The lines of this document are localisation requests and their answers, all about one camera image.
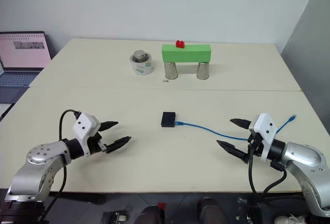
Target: laptop screen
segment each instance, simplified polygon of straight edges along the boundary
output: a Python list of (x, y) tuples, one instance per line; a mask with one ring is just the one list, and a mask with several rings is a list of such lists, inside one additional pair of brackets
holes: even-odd
[(41, 71), (51, 61), (44, 32), (0, 33), (0, 60), (4, 70)]

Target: gray wall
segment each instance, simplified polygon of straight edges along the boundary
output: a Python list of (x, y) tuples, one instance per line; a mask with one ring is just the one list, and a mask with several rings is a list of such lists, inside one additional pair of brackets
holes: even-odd
[(282, 57), (330, 133), (330, 0), (309, 0)]

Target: black cable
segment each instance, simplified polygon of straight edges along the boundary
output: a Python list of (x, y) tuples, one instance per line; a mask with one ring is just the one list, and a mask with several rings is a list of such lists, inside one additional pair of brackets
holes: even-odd
[(253, 153), (254, 153), (254, 149), (250, 149), (250, 151), (249, 151), (249, 183), (250, 183), (250, 187), (251, 187), (253, 194), (259, 196), (259, 194), (256, 192), (256, 189), (254, 188), (253, 180), (252, 180)]
[(63, 118), (66, 115), (66, 113), (68, 112), (73, 112), (75, 113), (76, 111), (73, 109), (67, 109), (66, 111), (64, 111), (60, 117), (60, 124), (59, 124), (59, 133), (58, 133), (58, 139), (61, 140), (62, 139), (62, 122), (63, 122)]
[(271, 183), (270, 185), (268, 185), (268, 186), (266, 187), (266, 189), (263, 191), (263, 193), (262, 193), (261, 196), (262, 196), (262, 197), (265, 197), (266, 194), (267, 194), (267, 192), (268, 192), (271, 188), (273, 188), (273, 187), (275, 187), (276, 185), (280, 184), (280, 183), (283, 182), (286, 178), (287, 178), (287, 171), (284, 169), (284, 170), (283, 170), (283, 176), (282, 176), (279, 180), (277, 180), (277, 181), (275, 181), (274, 183)]
[(294, 211), (294, 212), (302, 213), (303, 215), (310, 215), (310, 212), (308, 212), (308, 211), (301, 210), (301, 209), (292, 209), (292, 208), (288, 209), (287, 206), (282, 206), (281, 203), (280, 203), (280, 205), (274, 205), (273, 202), (270, 203), (268, 200), (264, 201), (264, 202), (258, 202), (256, 204), (245, 204), (244, 207), (249, 207), (252, 209), (260, 209), (260, 208), (262, 208), (261, 203), (265, 203), (268, 207), (271, 207), (271, 208), (277, 209), (277, 210), (281, 210), (281, 211), (286, 211), (286, 212)]
[(306, 199), (299, 195), (287, 195), (287, 196), (278, 196), (278, 197), (265, 197), (267, 201), (276, 201), (276, 200), (286, 200), (286, 199), (292, 199), (292, 200), (303, 200), (305, 201)]
[(267, 192), (271, 188), (275, 187), (276, 185), (280, 184), (281, 182), (283, 182), (286, 179), (287, 171), (284, 169), (283, 176), (279, 180), (277, 180), (274, 183), (271, 183), (270, 185), (268, 185), (264, 189), (264, 191), (261, 195), (258, 194), (255, 187), (254, 187), (253, 180), (252, 180), (253, 153), (254, 153), (254, 149), (250, 149), (250, 151), (249, 151), (249, 183), (250, 183), (250, 187), (251, 187), (251, 190), (252, 190), (253, 194), (255, 194), (256, 196), (261, 197), (262, 200), (265, 200), (264, 198), (265, 198)]
[[(66, 113), (68, 112), (73, 112), (76, 113), (75, 110), (73, 109), (67, 109), (66, 111), (64, 111), (60, 117), (60, 122), (59, 122), (59, 134), (58, 134), (58, 139), (61, 140), (62, 139), (62, 122), (63, 122), (63, 118), (66, 115)], [(65, 183), (67, 182), (67, 167), (63, 166), (63, 182), (62, 182), (62, 186), (60, 188), (60, 190), (58, 191), (58, 193), (56, 194), (56, 196), (53, 198), (53, 200), (51, 201), (50, 205), (48, 206), (48, 208), (46, 209), (45, 213), (43, 214), (43, 216), (40, 219), (40, 222), (42, 223), (42, 221), (46, 218), (46, 215), (48, 214), (48, 212), (51, 210), (51, 208), (53, 207), (54, 203), (56, 202), (56, 200), (58, 199), (58, 197), (60, 196), (60, 194), (62, 193), (64, 187), (65, 187)]]
[(51, 201), (50, 205), (48, 206), (48, 208), (46, 209), (45, 213), (43, 214), (43, 216), (40, 219), (40, 222), (42, 222), (45, 218), (46, 215), (48, 214), (48, 212), (51, 210), (52, 206), (54, 205), (54, 203), (56, 202), (57, 198), (60, 196), (60, 194), (62, 193), (64, 187), (65, 187), (65, 183), (67, 182), (67, 167), (63, 166), (63, 183), (62, 186), (60, 188), (60, 190), (58, 191), (58, 193), (56, 194), (56, 196), (53, 198), (53, 200)]

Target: green block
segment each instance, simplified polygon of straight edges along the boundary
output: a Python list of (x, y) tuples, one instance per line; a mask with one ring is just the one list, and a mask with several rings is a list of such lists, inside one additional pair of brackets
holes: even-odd
[(164, 44), (161, 48), (164, 62), (210, 62), (209, 44), (188, 44), (184, 49), (175, 45)]

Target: laptop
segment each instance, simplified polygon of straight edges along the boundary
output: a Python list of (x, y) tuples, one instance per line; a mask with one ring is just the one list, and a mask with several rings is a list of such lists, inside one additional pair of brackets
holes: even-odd
[(43, 31), (0, 32), (0, 103), (16, 103), (50, 61)]

